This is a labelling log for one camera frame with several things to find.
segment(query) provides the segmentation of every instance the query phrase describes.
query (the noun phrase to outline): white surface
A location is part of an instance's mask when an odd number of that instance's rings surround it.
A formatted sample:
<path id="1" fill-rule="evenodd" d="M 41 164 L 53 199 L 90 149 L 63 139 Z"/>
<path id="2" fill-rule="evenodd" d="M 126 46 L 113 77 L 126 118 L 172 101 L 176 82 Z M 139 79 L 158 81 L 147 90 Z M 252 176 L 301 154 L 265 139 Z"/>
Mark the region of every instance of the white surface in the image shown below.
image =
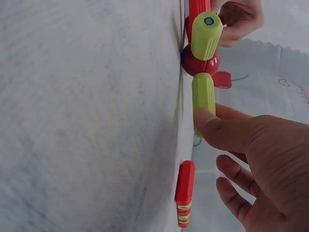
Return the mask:
<path id="1" fill-rule="evenodd" d="M 309 52 L 309 1 L 262 0 L 265 25 L 246 38 Z"/>
<path id="2" fill-rule="evenodd" d="M 0 231 L 164 230 L 182 18 L 178 0 L 0 1 Z"/>

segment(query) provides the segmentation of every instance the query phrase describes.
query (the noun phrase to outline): finger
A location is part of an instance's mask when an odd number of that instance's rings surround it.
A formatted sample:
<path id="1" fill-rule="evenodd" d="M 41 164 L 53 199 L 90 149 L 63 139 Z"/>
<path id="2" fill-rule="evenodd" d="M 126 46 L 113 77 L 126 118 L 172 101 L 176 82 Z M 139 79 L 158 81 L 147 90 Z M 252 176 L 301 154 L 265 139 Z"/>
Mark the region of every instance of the finger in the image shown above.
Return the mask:
<path id="1" fill-rule="evenodd" d="M 211 12 L 217 13 L 228 0 L 211 0 Z"/>
<path id="2" fill-rule="evenodd" d="M 240 40 L 219 40 L 218 45 L 220 47 L 233 47 L 235 46 Z"/>
<path id="3" fill-rule="evenodd" d="M 234 189 L 231 183 L 224 177 L 219 177 L 216 181 L 217 189 L 221 200 L 232 212 L 232 214 L 244 224 L 244 220 L 252 208 L 252 205 L 243 199 Z"/>
<path id="4" fill-rule="evenodd" d="M 228 151 L 228 152 L 231 153 L 236 158 L 240 159 L 242 162 L 248 164 L 247 157 L 246 157 L 245 154 L 238 153 L 238 152 L 233 152 L 233 151 Z"/>
<path id="5" fill-rule="evenodd" d="M 197 109 L 194 125 L 213 147 L 238 153 L 246 153 L 252 125 L 250 120 L 222 120 L 206 109 Z"/>
<path id="6" fill-rule="evenodd" d="M 225 44 L 236 44 L 243 37 L 259 29 L 262 25 L 257 19 L 238 21 L 230 27 L 223 28 L 220 40 Z"/>
<path id="7" fill-rule="evenodd" d="M 244 114 L 240 111 L 237 111 L 233 108 L 221 104 L 216 104 L 216 115 L 220 119 L 225 120 L 234 120 L 234 119 L 248 120 L 252 118 L 252 116 L 250 115 Z"/>
<path id="8" fill-rule="evenodd" d="M 259 195 L 261 189 L 253 178 L 252 173 L 247 169 L 241 167 L 227 155 L 218 156 L 216 163 L 219 171 L 240 188 L 254 197 Z"/>

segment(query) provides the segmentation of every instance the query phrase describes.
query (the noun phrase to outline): human hand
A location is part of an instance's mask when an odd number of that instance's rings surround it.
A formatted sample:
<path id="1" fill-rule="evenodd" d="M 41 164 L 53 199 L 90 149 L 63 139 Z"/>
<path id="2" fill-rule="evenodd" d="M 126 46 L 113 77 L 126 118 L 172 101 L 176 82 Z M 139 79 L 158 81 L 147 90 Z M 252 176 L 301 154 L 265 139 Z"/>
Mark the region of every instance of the human hand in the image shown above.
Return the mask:
<path id="1" fill-rule="evenodd" d="M 211 11 L 217 13 L 223 29 L 219 46 L 232 47 L 243 37 L 264 24 L 261 0 L 211 0 Z"/>
<path id="2" fill-rule="evenodd" d="M 248 163 L 251 172 L 226 155 L 216 161 L 229 180 L 256 198 L 251 205 L 219 177 L 225 205 L 247 232 L 309 231 L 309 125 L 222 105 L 216 111 L 217 117 L 196 110 L 195 127 L 211 146 Z"/>

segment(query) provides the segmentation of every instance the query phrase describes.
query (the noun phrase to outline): white cloth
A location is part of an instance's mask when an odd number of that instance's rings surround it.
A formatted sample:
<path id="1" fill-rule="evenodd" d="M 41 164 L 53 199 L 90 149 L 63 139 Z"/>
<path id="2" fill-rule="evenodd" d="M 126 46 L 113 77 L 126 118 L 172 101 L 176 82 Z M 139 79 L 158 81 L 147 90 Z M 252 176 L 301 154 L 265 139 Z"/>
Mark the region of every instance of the white cloth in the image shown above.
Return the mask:
<path id="1" fill-rule="evenodd" d="M 182 4 L 0 1 L 0 231 L 164 230 Z"/>

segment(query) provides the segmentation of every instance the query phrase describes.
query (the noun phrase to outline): red plastic piece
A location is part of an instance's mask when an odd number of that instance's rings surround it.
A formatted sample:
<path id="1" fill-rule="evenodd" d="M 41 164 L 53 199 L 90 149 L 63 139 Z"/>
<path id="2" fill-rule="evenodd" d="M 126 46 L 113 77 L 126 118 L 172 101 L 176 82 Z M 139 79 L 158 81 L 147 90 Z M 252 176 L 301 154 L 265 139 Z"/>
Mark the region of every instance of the red plastic piece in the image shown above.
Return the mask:
<path id="1" fill-rule="evenodd" d="M 190 160 L 186 160 L 180 165 L 176 188 L 177 205 L 189 205 L 191 203 L 195 169 L 194 163 Z"/>
<path id="2" fill-rule="evenodd" d="M 203 73 L 206 68 L 206 61 L 196 59 L 191 51 L 191 44 L 188 44 L 182 53 L 182 64 L 184 70 L 191 76 Z"/>
<path id="3" fill-rule="evenodd" d="M 229 72 L 216 72 L 213 76 L 214 86 L 217 88 L 231 88 L 231 74 Z"/>
<path id="4" fill-rule="evenodd" d="M 208 73 L 212 76 L 217 72 L 220 66 L 220 55 L 217 50 L 210 60 L 199 60 L 193 56 L 191 44 L 188 44 L 184 48 L 181 58 L 184 70 L 191 76 L 195 76 L 201 72 Z"/>
<path id="5" fill-rule="evenodd" d="M 187 210 L 177 209 L 177 215 L 178 216 L 188 216 L 190 213 L 191 213 L 191 208 L 189 208 Z"/>
<path id="6" fill-rule="evenodd" d="M 189 30 L 192 33 L 192 24 L 194 19 L 203 12 L 211 11 L 211 1 L 210 0 L 189 0 Z"/>
<path id="7" fill-rule="evenodd" d="M 187 223 L 178 223 L 178 226 L 181 228 L 188 228 L 189 227 L 189 222 Z"/>
<path id="8" fill-rule="evenodd" d="M 187 32 L 188 42 L 191 43 L 192 27 L 190 27 L 189 17 L 184 21 L 184 28 Z"/>

